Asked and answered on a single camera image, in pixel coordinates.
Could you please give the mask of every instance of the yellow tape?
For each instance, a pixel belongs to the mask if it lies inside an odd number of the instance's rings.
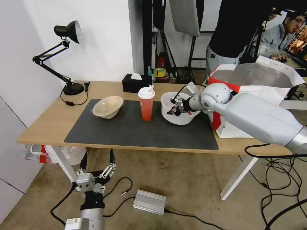
[[[166,76],[166,69],[164,69],[164,68],[157,68],[157,69],[158,69],[159,77],[165,77]],[[153,71],[155,77],[158,77],[157,69],[154,69],[154,71]]]

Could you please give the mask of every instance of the lamp shade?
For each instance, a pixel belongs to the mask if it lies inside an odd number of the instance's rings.
[[[80,44],[81,28],[78,21],[72,21],[67,26],[55,26],[54,32],[60,37],[69,37],[75,43]]]

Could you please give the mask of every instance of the hand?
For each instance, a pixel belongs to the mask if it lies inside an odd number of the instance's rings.
[[[271,21],[276,17],[277,17],[277,14],[271,14],[271,15],[268,16],[268,21]]]
[[[271,55],[270,58],[273,60],[281,61],[281,60],[287,60],[288,55],[286,53],[277,53],[277,54]]]

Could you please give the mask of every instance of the black desk lamp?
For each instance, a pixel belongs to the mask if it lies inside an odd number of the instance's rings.
[[[54,71],[52,68],[46,66],[44,64],[44,61],[50,59],[51,57],[59,54],[60,52],[66,50],[69,48],[70,41],[67,40],[69,37],[71,40],[73,40],[75,43],[80,43],[81,40],[81,29],[78,21],[72,21],[67,26],[55,26],[54,32],[57,36],[60,36],[63,40],[60,44],[56,45],[55,47],[47,50],[46,52],[33,57],[33,62],[43,67],[45,70],[49,71],[50,73],[56,75],[58,78],[63,80],[66,83],[66,86],[63,89],[63,93],[66,95],[77,95],[79,93],[82,93],[84,91],[83,85],[79,83],[73,83],[71,82],[70,78]],[[59,50],[58,52],[55,52],[53,54],[47,54],[50,51],[58,48],[59,46],[63,45],[64,48]]]

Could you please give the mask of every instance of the white cup lid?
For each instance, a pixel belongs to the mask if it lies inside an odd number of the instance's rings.
[[[149,85],[149,87],[143,87],[138,92],[138,97],[141,99],[152,99],[154,98],[154,85]]]

